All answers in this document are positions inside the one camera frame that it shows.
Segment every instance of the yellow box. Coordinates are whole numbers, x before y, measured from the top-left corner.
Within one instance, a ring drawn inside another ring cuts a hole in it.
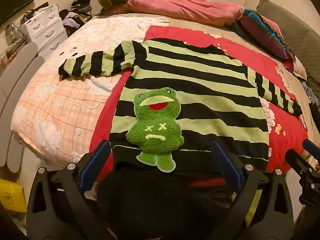
[[[23,188],[18,183],[0,179],[0,201],[5,209],[27,212]]]

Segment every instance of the pink blanket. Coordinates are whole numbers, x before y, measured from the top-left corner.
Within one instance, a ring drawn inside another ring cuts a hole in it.
[[[231,2],[207,0],[128,0],[132,12],[158,14],[215,26],[231,25],[244,7]]]

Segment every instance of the white drawer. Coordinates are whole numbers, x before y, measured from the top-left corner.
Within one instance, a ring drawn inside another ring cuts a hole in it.
[[[65,29],[63,29],[63,31],[61,31],[61,33],[59,33],[53,41],[49,42],[41,50],[39,50],[39,56],[46,60],[49,55],[54,52],[67,38],[67,32]]]
[[[31,41],[35,42],[38,46],[38,50],[56,37],[62,30],[64,30],[62,21],[60,18],[56,20],[49,28],[45,29],[43,32],[37,36],[31,38]]]
[[[36,16],[34,19],[25,24],[26,31],[29,38],[36,36],[38,33],[42,32],[47,27],[42,14]]]
[[[57,6],[54,6],[50,10],[46,11],[43,14],[45,21],[47,22],[47,26],[54,23],[57,19],[60,18]]]

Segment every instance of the metal bolt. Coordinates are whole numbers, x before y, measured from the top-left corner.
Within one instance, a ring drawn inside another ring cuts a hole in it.
[[[282,171],[280,169],[276,169],[276,174],[281,175]]]
[[[42,173],[44,173],[44,172],[45,172],[45,168],[44,168],[44,167],[39,168],[39,170],[38,170],[38,173],[39,173],[39,174],[42,174]]]
[[[69,163],[68,166],[67,166],[67,169],[68,170],[73,170],[75,167],[76,167],[75,163]]]
[[[245,169],[246,169],[247,171],[252,171],[252,170],[253,170],[253,166],[252,166],[251,164],[247,164],[247,165],[245,166]]]

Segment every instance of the striped sweatshirt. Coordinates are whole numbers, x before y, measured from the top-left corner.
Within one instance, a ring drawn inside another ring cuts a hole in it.
[[[133,73],[121,93],[109,137],[115,166],[153,168],[137,161],[141,151],[126,139],[136,121],[133,99],[138,93],[164,87],[177,92],[181,111],[176,122],[184,144],[172,157],[175,172],[187,174],[218,172],[210,155],[215,139],[245,164],[266,169],[269,135],[259,97],[292,115],[302,114],[297,102],[279,87],[213,45],[198,48],[163,38],[123,41],[114,50],[67,59],[59,74],[109,76],[125,68],[133,68]]]

